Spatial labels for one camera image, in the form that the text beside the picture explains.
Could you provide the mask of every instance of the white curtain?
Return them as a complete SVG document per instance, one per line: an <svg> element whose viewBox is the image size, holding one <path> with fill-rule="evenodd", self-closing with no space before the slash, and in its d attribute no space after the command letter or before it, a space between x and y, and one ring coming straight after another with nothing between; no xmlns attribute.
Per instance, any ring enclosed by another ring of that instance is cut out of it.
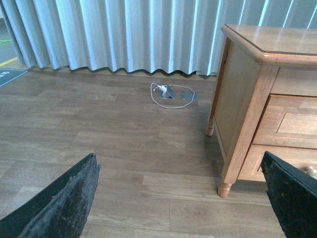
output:
<svg viewBox="0 0 317 238"><path fill-rule="evenodd" d="M215 74L223 24L317 28L317 0L2 0L28 67Z"/></svg>

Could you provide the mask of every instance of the wooden dresser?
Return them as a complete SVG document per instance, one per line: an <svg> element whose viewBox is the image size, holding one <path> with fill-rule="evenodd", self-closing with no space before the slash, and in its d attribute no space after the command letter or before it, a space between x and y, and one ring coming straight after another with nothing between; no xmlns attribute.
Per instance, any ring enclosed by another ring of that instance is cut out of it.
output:
<svg viewBox="0 0 317 238"><path fill-rule="evenodd" d="M224 159L218 189L237 179L264 181L269 151L317 169L317 30L224 25L222 59L207 135Z"/></svg>

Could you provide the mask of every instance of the wooden floor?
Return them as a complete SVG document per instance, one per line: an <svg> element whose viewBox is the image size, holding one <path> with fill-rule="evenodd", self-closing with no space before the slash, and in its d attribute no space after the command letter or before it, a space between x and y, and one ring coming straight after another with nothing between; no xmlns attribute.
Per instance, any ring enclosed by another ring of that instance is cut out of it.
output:
<svg viewBox="0 0 317 238"><path fill-rule="evenodd" d="M201 99L163 109L152 82ZM1 87L0 218L93 152L101 172L82 238L284 237L265 183L216 193L221 152L205 136L213 89L202 79L45 70Z"/></svg>

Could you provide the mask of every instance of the laminate floor plank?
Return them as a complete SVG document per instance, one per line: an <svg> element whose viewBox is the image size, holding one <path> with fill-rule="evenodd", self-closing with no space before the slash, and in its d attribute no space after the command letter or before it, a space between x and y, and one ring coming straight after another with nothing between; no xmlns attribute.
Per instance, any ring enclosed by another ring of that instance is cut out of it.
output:
<svg viewBox="0 0 317 238"><path fill-rule="evenodd" d="M155 230L143 230L124 227L112 227L103 225L90 225L87 238L225 238L207 235L194 235L176 232L164 232Z"/></svg>
<svg viewBox="0 0 317 238"><path fill-rule="evenodd" d="M243 238L285 237L271 207L229 202L171 200L170 231Z"/></svg>
<svg viewBox="0 0 317 238"><path fill-rule="evenodd" d="M88 223L169 231L169 200L97 191Z"/></svg>
<svg viewBox="0 0 317 238"><path fill-rule="evenodd" d="M205 176L189 176L162 173L144 173L142 183L142 195L149 197L170 198L176 200L194 200L206 202L230 202L241 204L256 204L270 206L269 199L263 196L265 186L241 196L239 189L235 187L226 199L218 196L216 188L220 182L219 178Z"/></svg>

